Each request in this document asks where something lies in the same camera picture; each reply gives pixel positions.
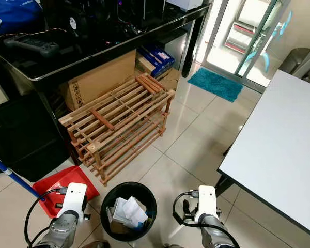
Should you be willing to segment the grey round bin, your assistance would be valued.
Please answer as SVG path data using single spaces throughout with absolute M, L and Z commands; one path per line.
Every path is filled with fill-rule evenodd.
M 292 74 L 302 64 L 309 52 L 310 48 L 294 48 L 290 50 L 290 53 L 280 64 L 278 70 Z

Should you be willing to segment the white crumpled paper trash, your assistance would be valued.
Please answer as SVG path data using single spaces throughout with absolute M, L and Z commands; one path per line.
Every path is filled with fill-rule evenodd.
M 133 230 L 141 230 L 145 227 L 148 215 L 139 201 L 131 196 L 128 200 L 116 198 L 113 206 L 107 208 L 108 221 L 118 222 Z

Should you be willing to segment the black glass desk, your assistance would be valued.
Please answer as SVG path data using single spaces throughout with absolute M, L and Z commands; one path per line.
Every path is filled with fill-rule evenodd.
M 182 66 L 188 75 L 194 48 L 211 3 L 183 11 L 165 0 L 42 0 L 42 21 L 18 33 L 0 35 L 0 65 L 13 69 L 19 80 L 28 80 L 49 111 L 55 116 L 49 95 L 63 83 L 98 68 L 122 54 L 162 36 L 176 35 L 193 23 L 191 40 Z M 87 19 L 87 36 L 80 38 L 66 28 L 64 12 L 81 12 Z M 60 51 L 42 57 L 22 48 L 9 48 L 3 40 L 29 36 L 58 43 Z

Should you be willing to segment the white box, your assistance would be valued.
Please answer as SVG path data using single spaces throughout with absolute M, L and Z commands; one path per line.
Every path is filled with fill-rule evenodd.
M 203 0 L 165 0 L 167 3 L 176 5 L 183 11 L 188 11 L 200 7 L 203 4 Z

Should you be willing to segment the black handheld controller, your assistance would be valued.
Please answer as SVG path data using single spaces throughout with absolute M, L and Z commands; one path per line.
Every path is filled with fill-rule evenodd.
M 29 36 L 13 36 L 3 40 L 3 43 L 6 47 L 22 48 L 28 51 L 36 52 L 45 58 L 56 56 L 56 54 L 60 51 L 58 43 L 31 38 Z

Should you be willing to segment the black round rubbish bin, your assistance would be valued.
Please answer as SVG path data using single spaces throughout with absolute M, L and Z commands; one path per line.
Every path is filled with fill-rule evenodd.
M 134 196 L 141 204 L 145 206 L 146 215 L 149 219 L 141 230 L 131 230 L 123 228 L 122 230 L 112 230 L 112 224 L 109 220 L 108 207 L 112 207 L 118 198 L 127 199 Z M 139 182 L 123 182 L 108 191 L 103 199 L 101 210 L 99 211 L 101 225 L 111 238 L 122 241 L 132 242 L 145 236 L 153 227 L 153 223 L 157 217 L 157 201 L 152 191 L 147 186 Z

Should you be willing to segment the small brown cardboard box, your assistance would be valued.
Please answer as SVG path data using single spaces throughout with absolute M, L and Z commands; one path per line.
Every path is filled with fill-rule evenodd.
M 142 57 L 139 53 L 136 55 L 135 60 L 136 74 L 143 74 L 143 73 L 151 74 L 155 69 L 156 67 L 153 66 L 147 59 Z M 176 90 L 180 79 L 180 72 L 174 68 L 170 68 L 158 75 L 153 74 L 152 76 L 156 80 L 160 81 L 160 83 L 164 85 L 165 89 Z

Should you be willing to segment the white table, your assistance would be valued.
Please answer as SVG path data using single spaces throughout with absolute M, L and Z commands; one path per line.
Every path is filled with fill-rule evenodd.
M 310 236 L 310 83 L 277 71 L 218 173 L 218 195 L 238 185 Z

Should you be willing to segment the wooden slatted shoe rack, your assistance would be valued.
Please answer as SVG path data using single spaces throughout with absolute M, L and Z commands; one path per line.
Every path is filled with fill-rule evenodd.
M 143 73 L 66 114 L 58 122 L 77 158 L 108 182 L 166 130 L 176 90 Z

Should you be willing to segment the black fan with white sticker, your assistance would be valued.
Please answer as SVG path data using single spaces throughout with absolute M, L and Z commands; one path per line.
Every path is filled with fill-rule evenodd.
M 87 36 L 87 19 L 81 12 L 64 12 L 63 22 L 76 36 L 80 38 Z

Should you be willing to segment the blue printed box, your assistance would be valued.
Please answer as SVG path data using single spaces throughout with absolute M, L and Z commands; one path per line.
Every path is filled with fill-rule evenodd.
M 157 45 L 144 45 L 136 48 L 136 52 L 136 69 L 158 80 L 167 76 L 176 62 L 173 56 Z

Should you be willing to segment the blue bag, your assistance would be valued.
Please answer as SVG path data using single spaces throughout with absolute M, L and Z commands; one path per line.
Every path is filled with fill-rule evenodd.
M 37 0 L 0 0 L 0 35 L 18 33 L 41 18 Z

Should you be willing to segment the red plastic dustpan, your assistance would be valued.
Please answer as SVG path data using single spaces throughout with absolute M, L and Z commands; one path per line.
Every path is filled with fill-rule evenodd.
M 33 184 L 33 189 L 43 194 L 51 189 L 57 189 L 60 187 L 67 187 L 71 182 L 83 183 L 87 185 L 86 198 L 87 200 L 93 200 L 99 196 L 99 192 L 96 187 L 92 184 L 92 181 L 86 176 L 82 169 L 78 166 L 65 168 L 61 172 L 55 173 L 49 177 L 38 180 Z M 60 208 L 54 206 L 55 203 L 63 203 L 65 196 L 51 193 L 45 197 L 45 201 L 41 202 L 40 205 L 50 218 L 55 218 L 58 215 Z

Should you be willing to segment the teal floor mat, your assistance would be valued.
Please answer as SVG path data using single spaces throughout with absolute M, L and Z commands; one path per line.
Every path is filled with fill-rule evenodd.
M 199 68 L 188 82 L 229 102 L 235 102 L 244 88 L 244 85 L 205 68 Z

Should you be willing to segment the sliding glass door frame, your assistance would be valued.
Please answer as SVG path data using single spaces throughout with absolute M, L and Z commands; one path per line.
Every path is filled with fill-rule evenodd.
M 291 15 L 292 0 L 209 0 L 200 64 L 262 93 L 274 72 L 270 50 Z

